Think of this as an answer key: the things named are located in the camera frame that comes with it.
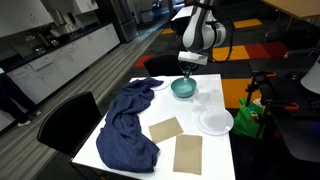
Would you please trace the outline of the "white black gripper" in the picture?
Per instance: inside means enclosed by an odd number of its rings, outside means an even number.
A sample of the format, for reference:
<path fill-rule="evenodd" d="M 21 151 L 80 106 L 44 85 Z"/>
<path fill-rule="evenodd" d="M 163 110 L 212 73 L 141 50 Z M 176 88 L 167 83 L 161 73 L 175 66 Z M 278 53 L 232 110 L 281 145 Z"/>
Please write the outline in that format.
<path fill-rule="evenodd" d="M 189 71 L 190 73 L 192 73 L 196 67 L 195 64 L 206 65 L 208 61 L 208 57 L 205 55 L 197 54 L 197 53 L 180 51 L 178 54 L 178 60 L 184 61 L 184 62 L 190 62 L 191 64 L 189 65 Z M 187 64 L 183 65 L 183 73 L 184 73 L 184 76 L 187 76 L 188 74 Z"/>

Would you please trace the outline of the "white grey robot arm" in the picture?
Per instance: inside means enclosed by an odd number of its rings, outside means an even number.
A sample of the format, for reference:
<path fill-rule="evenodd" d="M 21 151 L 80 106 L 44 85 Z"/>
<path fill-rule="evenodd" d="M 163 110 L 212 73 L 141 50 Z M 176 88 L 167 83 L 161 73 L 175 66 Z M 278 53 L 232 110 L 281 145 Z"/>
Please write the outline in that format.
<path fill-rule="evenodd" d="M 214 17 L 215 0 L 195 0 L 192 3 L 188 25 L 182 35 L 184 51 L 178 54 L 179 68 L 185 77 L 200 65 L 206 65 L 209 56 L 204 53 L 221 45 L 226 39 L 226 28 Z"/>

